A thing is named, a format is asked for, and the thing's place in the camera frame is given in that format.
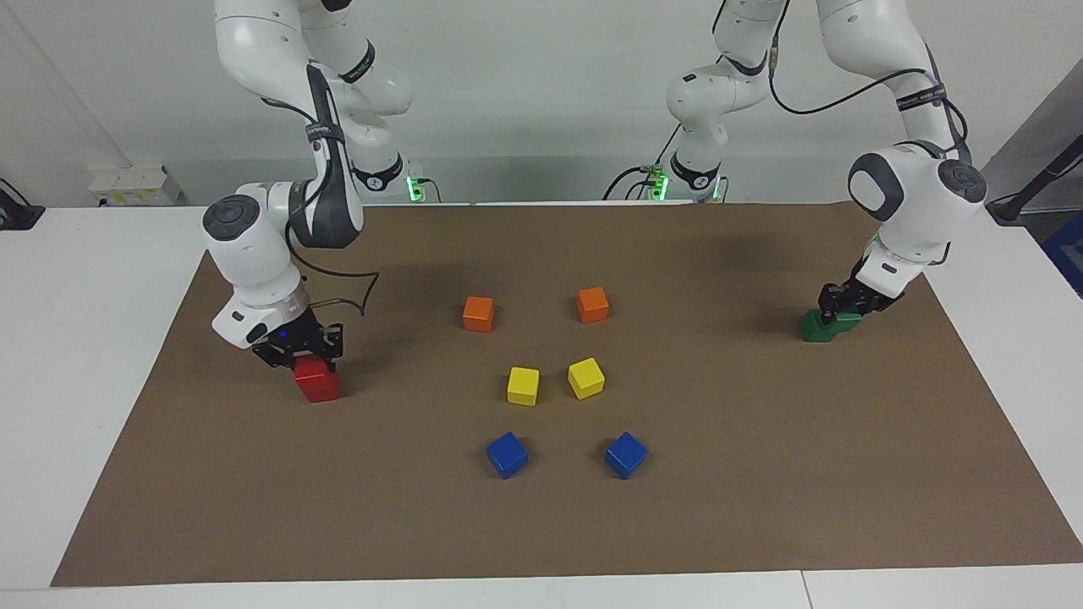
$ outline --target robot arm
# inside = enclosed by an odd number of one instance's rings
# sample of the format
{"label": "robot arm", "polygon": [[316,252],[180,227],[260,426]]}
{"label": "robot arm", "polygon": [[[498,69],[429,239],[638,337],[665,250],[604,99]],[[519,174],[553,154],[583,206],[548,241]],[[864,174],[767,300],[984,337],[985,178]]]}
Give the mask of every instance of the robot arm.
{"label": "robot arm", "polygon": [[[727,143],[721,118],[768,95],[778,61],[772,38],[788,4],[725,0],[715,22],[719,63],[669,87],[669,111],[681,122],[669,169],[679,179],[674,183],[694,200],[708,200],[716,190]],[[986,182],[969,164],[965,140],[950,117],[953,106],[904,0],[817,4],[831,60],[883,80],[896,95],[906,131],[906,141],[861,156],[850,170],[853,200],[883,224],[849,281],[828,284],[821,293],[815,321],[821,334],[830,335],[825,327],[839,314],[886,309],[925,268],[942,262],[952,236],[981,209]]]}
{"label": "robot arm", "polygon": [[[375,66],[375,48],[367,39],[358,43],[345,25],[349,4],[216,2],[222,65],[266,104],[303,117],[316,164],[313,180],[246,184],[204,217],[211,257],[234,286],[212,326],[272,366],[293,367],[298,353],[310,352],[334,370],[342,353],[341,326],[321,326],[309,308],[290,260],[290,233],[305,247],[349,246],[364,228],[363,193],[389,190],[404,171],[387,126],[374,122],[405,112],[409,87]],[[342,67],[352,51],[350,67]],[[354,153],[364,159],[360,165]],[[386,181],[373,189],[380,177]]]}
{"label": "robot arm", "polygon": [[666,104],[681,124],[669,173],[674,192],[714,198],[729,140],[722,117],[767,99],[768,49],[783,0],[725,0],[715,20],[718,63],[688,72],[669,86]]}
{"label": "robot arm", "polygon": [[923,70],[886,82],[906,141],[865,154],[850,169],[851,197],[882,225],[850,278],[821,291],[819,321],[828,327],[841,313],[887,309],[927,267],[947,260],[953,236],[982,208],[987,186],[969,164],[932,54],[903,0],[818,3],[827,54],[843,69],[875,79]]}

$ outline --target wooden block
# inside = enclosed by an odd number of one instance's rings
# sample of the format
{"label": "wooden block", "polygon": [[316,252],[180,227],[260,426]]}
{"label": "wooden block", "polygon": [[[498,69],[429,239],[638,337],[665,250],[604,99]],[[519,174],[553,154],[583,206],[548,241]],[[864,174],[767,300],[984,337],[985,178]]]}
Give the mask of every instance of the wooden block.
{"label": "wooden block", "polygon": [[605,290],[600,287],[579,290],[576,304],[579,309],[579,319],[585,324],[609,319],[609,299],[605,297]]}
{"label": "wooden block", "polygon": [[462,327],[470,332],[493,332],[496,306],[492,298],[471,296],[462,309]]}
{"label": "wooden block", "polygon": [[605,375],[593,358],[572,364],[567,368],[567,381],[572,385],[575,397],[580,400],[597,396],[605,389]]}
{"label": "wooden block", "polygon": [[318,355],[302,355],[293,365],[293,380],[309,402],[332,402],[339,399],[341,383],[327,362]]}
{"label": "wooden block", "polygon": [[520,406],[537,405],[540,379],[540,371],[511,368],[511,376],[508,378],[508,402]]}

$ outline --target black strap on robot arm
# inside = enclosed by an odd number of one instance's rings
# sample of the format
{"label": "black strap on robot arm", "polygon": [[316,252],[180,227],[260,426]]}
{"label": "black strap on robot arm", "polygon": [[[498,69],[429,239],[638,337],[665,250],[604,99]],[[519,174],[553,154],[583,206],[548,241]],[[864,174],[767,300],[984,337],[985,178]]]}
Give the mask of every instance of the black strap on robot arm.
{"label": "black strap on robot arm", "polygon": [[928,89],[912,93],[910,95],[899,98],[895,101],[896,105],[899,107],[899,112],[906,112],[908,109],[916,108],[917,106],[924,106],[925,104],[931,104],[935,102],[943,102],[948,99],[948,87],[943,82],[938,82]]}
{"label": "black strap on robot arm", "polygon": [[[361,234],[350,217],[347,196],[347,189],[353,187],[353,184],[345,156],[345,137],[323,70],[310,64],[308,76],[316,115],[305,127],[305,134],[313,148],[326,148],[328,160],[324,179],[313,196],[304,196],[310,181],[295,183],[290,190],[289,225],[304,247],[342,249]],[[310,224],[306,210],[313,204],[315,210]]]}
{"label": "black strap on robot arm", "polygon": [[368,70],[373,69],[373,64],[375,63],[376,63],[376,46],[373,44],[371,40],[369,40],[368,50],[365,51],[365,56],[361,57],[361,61],[357,62],[357,65],[354,66],[354,68],[351,69],[350,72],[343,74],[341,78],[343,81],[345,81],[347,85],[353,85],[354,82],[361,80],[366,74],[368,74]]}
{"label": "black strap on robot arm", "polygon": [[406,164],[403,161],[403,155],[399,155],[399,158],[395,159],[394,164],[382,171],[368,173],[367,171],[362,171],[361,169],[354,167],[352,169],[352,173],[355,178],[364,182],[365,185],[368,186],[368,190],[374,192],[383,192],[388,190],[388,186],[390,186],[392,182],[394,182],[395,178],[402,174],[405,166]]}
{"label": "black strap on robot arm", "polygon": [[695,169],[690,169],[686,167],[677,155],[674,154],[673,158],[669,160],[669,167],[674,170],[674,176],[688,182],[693,189],[703,190],[714,183],[715,178],[718,178],[718,171],[722,168],[722,164],[718,164],[718,167],[712,169],[710,171],[696,171]]}

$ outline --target brown paper mat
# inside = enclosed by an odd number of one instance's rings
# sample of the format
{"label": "brown paper mat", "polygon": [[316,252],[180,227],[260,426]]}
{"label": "brown paper mat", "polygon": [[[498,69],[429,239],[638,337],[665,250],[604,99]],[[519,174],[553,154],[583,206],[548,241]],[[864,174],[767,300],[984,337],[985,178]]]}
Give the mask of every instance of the brown paper mat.
{"label": "brown paper mat", "polygon": [[[338,269],[345,398],[209,322],[204,261],[54,585],[585,575],[1083,561],[924,280],[832,345],[797,320],[875,223],[851,205],[375,209]],[[613,316],[584,326],[602,285]],[[365,285],[312,276],[316,299]],[[492,335],[460,329],[468,295]],[[574,399],[596,357],[605,392]],[[504,401],[543,371],[537,407]],[[486,444],[531,464],[503,481]],[[652,451],[621,481],[630,430]]]}

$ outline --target electrical outlet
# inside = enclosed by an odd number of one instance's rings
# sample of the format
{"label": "electrical outlet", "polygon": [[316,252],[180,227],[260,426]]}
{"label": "electrical outlet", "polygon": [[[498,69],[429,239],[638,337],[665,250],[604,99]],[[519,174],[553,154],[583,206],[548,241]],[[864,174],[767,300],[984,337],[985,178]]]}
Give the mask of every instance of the electrical outlet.
{"label": "electrical outlet", "polygon": [[187,203],[177,180],[160,165],[94,171],[90,194],[97,207],[169,207]]}

